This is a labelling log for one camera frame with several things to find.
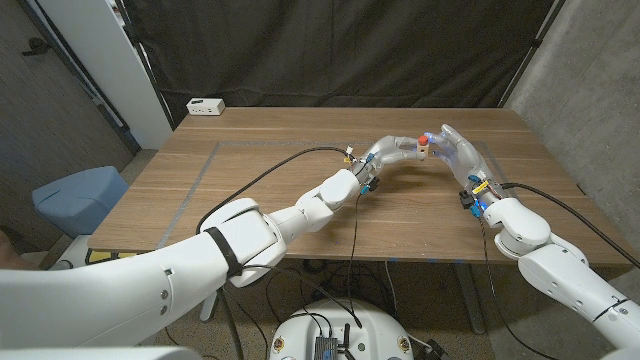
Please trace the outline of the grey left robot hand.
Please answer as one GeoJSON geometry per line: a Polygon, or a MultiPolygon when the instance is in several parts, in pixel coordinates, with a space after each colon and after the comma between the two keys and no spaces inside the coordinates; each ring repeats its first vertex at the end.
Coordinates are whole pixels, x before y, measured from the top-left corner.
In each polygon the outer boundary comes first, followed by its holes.
{"type": "Polygon", "coordinates": [[[426,158],[425,152],[417,150],[418,140],[410,137],[387,135],[378,140],[353,165],[351,172],[360,183],[377,176],[385,165],[403,160],[419,160],[426,158]]]}

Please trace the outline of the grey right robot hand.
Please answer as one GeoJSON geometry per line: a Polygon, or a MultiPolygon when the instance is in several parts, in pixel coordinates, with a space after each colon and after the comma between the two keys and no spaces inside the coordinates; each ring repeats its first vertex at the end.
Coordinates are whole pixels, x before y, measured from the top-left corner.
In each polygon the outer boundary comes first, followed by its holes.
{"type": "Polygon", "coordinates": [[[483,156],[475,147],[453,127],[443,124],[440,134],[426,132],[425,135],[432,146],[438,146],[440,151],[434,150],[433,155],[441,159],[452,171],[455,179],[464,189],[471,191],[476,187],[469,176],[480,180],[488,180],[491,187],[501,196],[507,194],[495,182],[495,178],[483,156]]]}

